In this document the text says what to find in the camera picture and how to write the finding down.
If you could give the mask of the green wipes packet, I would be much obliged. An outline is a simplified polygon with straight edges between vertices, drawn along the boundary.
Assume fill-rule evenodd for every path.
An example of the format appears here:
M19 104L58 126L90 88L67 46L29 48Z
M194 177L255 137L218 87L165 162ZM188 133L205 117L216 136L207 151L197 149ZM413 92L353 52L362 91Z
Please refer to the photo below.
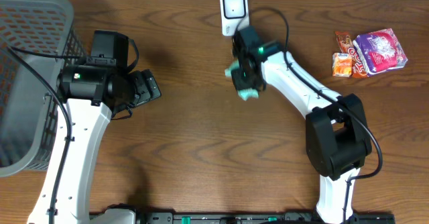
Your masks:
M232 61L231 65L225 69L225 76L227 78L232 78L232 70L236 70L238 68L239 68L239 61L238 60ZM237 90L237 94L244 101L247 101L250 98L254 98L254 99L259 98L259 93L255 89Z

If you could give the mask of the orange white small packet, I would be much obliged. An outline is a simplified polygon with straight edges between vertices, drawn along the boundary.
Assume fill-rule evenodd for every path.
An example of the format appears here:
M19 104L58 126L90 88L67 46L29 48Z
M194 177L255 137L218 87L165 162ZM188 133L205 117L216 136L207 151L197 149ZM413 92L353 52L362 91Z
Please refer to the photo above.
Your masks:
M353 58L347 53L334 53L332 55L332 75L350 77L352 75Z

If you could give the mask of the brown orange candy bar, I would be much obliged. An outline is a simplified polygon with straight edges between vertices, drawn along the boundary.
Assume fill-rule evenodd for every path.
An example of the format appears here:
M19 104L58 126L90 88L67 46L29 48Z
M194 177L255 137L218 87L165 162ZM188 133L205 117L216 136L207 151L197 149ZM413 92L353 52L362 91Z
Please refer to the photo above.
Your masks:
M353 41L348 32L336 31L336 40L339 44L342 53L347 53L352 58L352 73L353 78L368 78L367 72L364 69L359 55L353 45Z

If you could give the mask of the red purple snack packet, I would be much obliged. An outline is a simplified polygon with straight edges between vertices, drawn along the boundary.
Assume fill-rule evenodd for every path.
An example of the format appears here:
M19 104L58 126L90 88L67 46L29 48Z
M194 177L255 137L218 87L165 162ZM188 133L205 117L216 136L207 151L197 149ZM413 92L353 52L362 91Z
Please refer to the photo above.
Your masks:
M391 28L360 34L353 45L368 77L404 68L408 63L397 36Z

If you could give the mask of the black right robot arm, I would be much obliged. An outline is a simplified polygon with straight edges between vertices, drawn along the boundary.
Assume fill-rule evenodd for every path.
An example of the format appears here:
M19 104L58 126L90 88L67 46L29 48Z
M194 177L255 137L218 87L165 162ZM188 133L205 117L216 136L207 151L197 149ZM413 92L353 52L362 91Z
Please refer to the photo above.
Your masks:
M242 99L259 89L277 89L304 117L306 153L320 176L316 212L325 223L346 223L352 216L355 181L372 152L361 100L332 91L309 75L279 42L233 41L236 61L225 74Z

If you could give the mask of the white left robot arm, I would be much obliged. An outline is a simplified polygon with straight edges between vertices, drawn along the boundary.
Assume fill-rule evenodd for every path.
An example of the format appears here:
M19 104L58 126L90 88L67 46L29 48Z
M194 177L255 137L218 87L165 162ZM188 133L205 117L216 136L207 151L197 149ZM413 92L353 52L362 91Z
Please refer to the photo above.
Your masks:
M90 216L89 196L101 140L122 111L161 97L150 70L128 62L135 42L119 32L97 30L88 56L64 66L59 76L56 137L48 171L28 223L138 223L124 204Z

